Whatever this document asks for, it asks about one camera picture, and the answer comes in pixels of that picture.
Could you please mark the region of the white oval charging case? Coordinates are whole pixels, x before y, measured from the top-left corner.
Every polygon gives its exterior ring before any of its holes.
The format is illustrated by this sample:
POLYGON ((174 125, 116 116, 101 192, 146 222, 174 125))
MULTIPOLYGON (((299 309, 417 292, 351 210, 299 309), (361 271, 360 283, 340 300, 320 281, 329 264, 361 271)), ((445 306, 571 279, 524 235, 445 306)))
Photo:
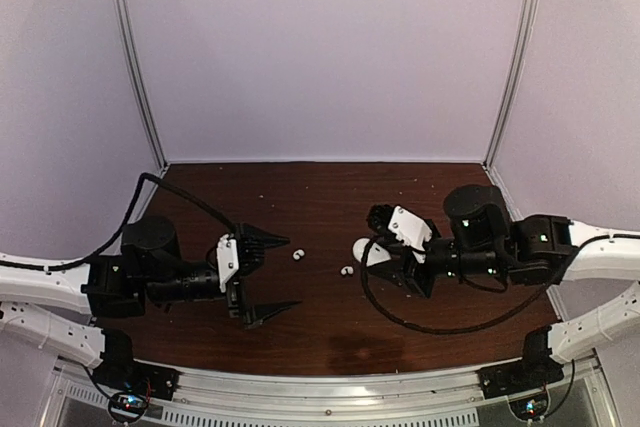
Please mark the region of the white oval charging case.
MULTIPOLYGON (((352 246, 352 254, 354 259, 358 263, 362 262, 362 259, 365 253, 365 248, 369 243, 370 243, 370 240, 368 238, 360 238, 354 242, 352 246)), ((371 266, 382 264, 391 260, 392 260, 392 256, 389 253, 389 251, 384 247, 380 246, 378 243, 374 242, 368 250, 366 265, 368 267, 371 267, 371 266)))

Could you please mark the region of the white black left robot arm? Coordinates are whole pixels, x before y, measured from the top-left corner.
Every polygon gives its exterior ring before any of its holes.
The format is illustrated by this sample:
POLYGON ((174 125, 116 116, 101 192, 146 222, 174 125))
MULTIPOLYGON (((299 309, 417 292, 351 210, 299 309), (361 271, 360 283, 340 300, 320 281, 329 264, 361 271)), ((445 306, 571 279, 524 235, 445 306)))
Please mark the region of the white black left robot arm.
POLYGON ((133 391, 143 383, 144 371, 134 359, 130 337, 73 322, 55 314, 56 309, 128 319, 143 316, 147 304, 168 309, 177 303, 223 300, 230 316, 245 328, 258 327, 295 304, 252 305, 243 282, 263 266, 267 250, 288 242, 241 223, 202 260, 188 261, 174 225, 163 217, 148 217, 124 227, 116 255, 98 253, 70 262, 2 256, 1 329, 133 391))

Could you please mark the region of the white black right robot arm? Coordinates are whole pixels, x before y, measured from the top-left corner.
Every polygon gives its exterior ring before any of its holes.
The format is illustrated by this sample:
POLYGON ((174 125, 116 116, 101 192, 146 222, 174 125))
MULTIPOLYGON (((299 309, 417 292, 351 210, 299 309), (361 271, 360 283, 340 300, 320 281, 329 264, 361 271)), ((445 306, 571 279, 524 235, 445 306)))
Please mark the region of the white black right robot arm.
POLYGON ((432 220, 400 205, 374 205, 367 216, 373 237, 353 244, 365 297, 392 323, 434 336, 471 334, 515 317, 554 285, 588 279, 628 281, 629 287, 610 301, 526 336, 522 359, 512 370, 513 380, 526 389, 535 387, 550 373, 551 363, 567 364, 638 329, 638 232, 546 214, 514 220, 497 186, 457 187, 445 198, 443 210, 452 232, 449 238, 441 235, 432 220), (369 278, 376 276, 412 295, 428 298, 439 277, 476 288, 472 279, 477 275, 496 279, 498 293, 510 285, 533 286, 536 290, 494 319, 469 327, 436 328, 392 314, 369 287, 369 278))

